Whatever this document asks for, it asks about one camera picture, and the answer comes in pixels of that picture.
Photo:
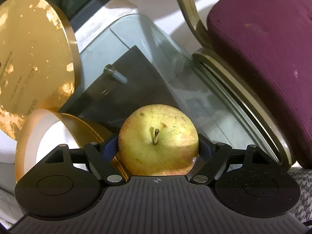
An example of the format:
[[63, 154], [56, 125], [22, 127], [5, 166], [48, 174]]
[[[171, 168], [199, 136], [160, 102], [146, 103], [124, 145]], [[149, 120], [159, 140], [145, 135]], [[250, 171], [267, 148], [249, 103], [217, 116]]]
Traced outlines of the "gold round gift box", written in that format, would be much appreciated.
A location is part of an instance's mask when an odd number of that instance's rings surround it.
[[90, 142], [103, 143], [113, 133], [93, 121], [84, 121], [67, 113], [37, 109], [24, 122], [17, 139], [15, 179], [25, 173], [60, 144], [82, 148]]

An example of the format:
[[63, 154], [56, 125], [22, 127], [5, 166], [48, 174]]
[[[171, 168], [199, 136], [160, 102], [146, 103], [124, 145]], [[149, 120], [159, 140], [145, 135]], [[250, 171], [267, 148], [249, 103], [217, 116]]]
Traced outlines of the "purple upholstered chair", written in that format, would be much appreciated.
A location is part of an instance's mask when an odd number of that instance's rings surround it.
[[202, 22], [177, 0], [214, 64], [284, 167], [311, 168], [311, 0], [219, 0]]

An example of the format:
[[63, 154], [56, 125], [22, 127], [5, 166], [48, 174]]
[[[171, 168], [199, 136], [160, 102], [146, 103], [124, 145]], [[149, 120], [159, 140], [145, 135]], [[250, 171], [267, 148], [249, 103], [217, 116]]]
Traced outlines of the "grey houndstooth cloth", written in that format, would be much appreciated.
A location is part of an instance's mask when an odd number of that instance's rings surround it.
[[302, 223], [308, 222], [311, 220], [311, 170], [295, 166], [288, 173], [298, 183], [301, 191], [294, 215]]

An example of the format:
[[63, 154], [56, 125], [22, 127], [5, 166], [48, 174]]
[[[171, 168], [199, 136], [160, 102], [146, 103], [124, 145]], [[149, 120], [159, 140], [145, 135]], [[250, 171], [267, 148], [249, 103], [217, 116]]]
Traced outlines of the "yellow red apple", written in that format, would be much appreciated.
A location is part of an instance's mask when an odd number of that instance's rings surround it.
[[139, 108], [122, 125], [118, 151], [133, 175], [186, 175], [199, 150], [196, 128], [180, 110], [162, 104]]

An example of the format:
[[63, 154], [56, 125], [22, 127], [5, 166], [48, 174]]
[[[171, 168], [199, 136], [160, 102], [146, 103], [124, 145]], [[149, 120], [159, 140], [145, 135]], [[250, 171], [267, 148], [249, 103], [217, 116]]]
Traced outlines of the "gold round box lid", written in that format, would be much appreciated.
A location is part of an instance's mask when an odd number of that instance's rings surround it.
[[1, 130], [18, 139], [36, 109], [59, 110], [80, 85], [81, 61], [64, 13], [46, 0], [1, 5]]

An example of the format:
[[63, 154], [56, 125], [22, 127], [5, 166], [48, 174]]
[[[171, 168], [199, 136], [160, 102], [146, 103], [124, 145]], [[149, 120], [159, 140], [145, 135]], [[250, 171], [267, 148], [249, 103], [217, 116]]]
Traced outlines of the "white foam insert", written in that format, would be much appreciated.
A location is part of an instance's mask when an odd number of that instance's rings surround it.
[[70, 149], [81, 148], [65, 125], [58, 121], [43, 135], [36, 153], [36, 163], [60, 144], [67, 144]]

